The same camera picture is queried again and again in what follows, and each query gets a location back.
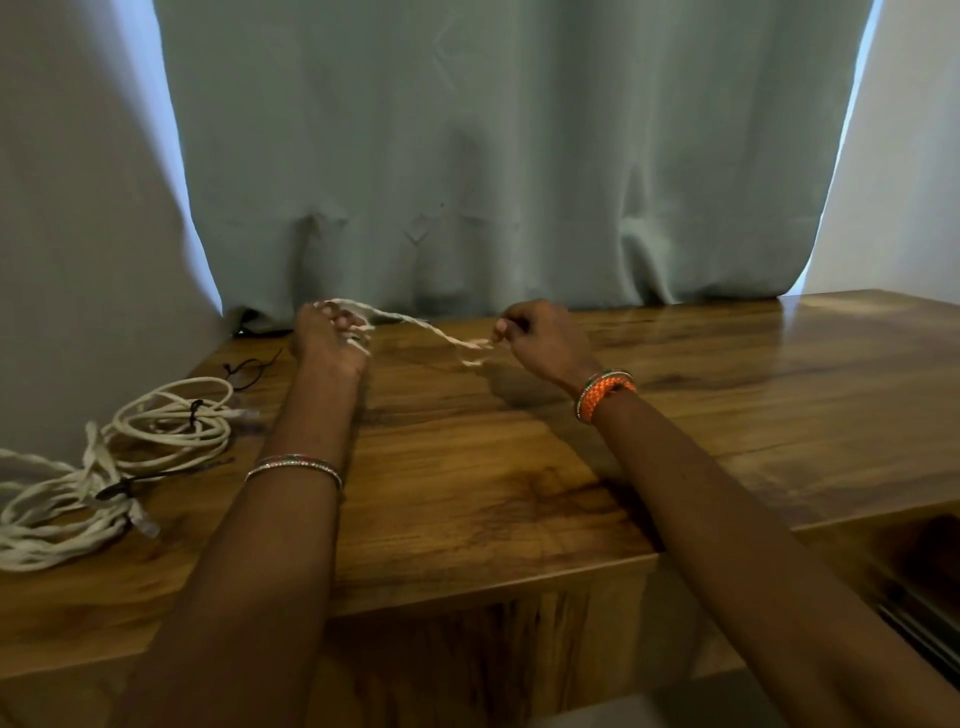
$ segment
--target orange braided bracelet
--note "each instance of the orange braided bracelet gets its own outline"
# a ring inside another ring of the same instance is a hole
[[[577,404],[574,407],[577,419],[585,425],[589,425],[593,419],[593,410],[596,409],[600,400],[610,392],[620,389],[636,392],[634,378],[630,376],[629,372],[624,372],[622,369],[610,369],[599,375],[592,376],[584,387],[584,391],[577,399]]]

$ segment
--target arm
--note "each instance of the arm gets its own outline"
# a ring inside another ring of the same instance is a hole
[[[493,338],[574,398],[602,369],[547,302],[507,309]],[[792,724],[956,725],[960,695],[947,681],[656,409],[620,391],[593,423],[687,584]]]
[[[366,356],[334,330],[349,314],[300,310],[299,367],[260,454],[343,468]],[[333,575],[333,479],[277,468],[244,485],[118,701],[113,728],[300,726]]]

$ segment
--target bangle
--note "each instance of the bangle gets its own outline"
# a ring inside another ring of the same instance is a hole
[[[273,468],[310,468],[311,470],[320,471],[321,473],[326,473],[333,478],[334,483],[336,483],[337,490],[344,490],[344,479],[337,472],[337,469],[330,465],[325,460],[318,460],[315,457],[307,457],[306,455],[274,455],[273,457],[265,457],[263,460],[260,460],[251,468],[251,471],[247,473],[247,477],[244,478],[246,483],[254,475],[258,473],[263,473],[264,471],[270,471]]]
[[[593,375],[584,385],[583,392],[577,398],[573,412],[584,425],[589,425],[593,419],[593,410],[597,404],[610,392],[626,389],[636,392],[636,384],[630,372],[622,369],[608,369],[600,374]]]

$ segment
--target wooden tabletop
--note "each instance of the wooden tabletop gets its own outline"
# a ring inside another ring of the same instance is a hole
[[[881,292],[577,314],[598,355],[791,527],[960,497],[960,308]],[[491,321],[448,322],[459,338]],[[263,360],[282,339],[229,342],[198,374]],[[464,367],[411,326],[374,334],[343,507],[334,615],[464,595],[496,600],[656,557],[642,505],[596,432],[507,352]],[[132,654],[169,611],[251,465],[294,369],[206,473],[144,497],[162,532],[29,574],[0,573],[0,676]]]

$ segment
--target light blue curtain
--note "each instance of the light blue curtain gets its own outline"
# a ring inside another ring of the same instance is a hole
[[[870,0],[156,0],[225,308],[755,298],[806,263]]]

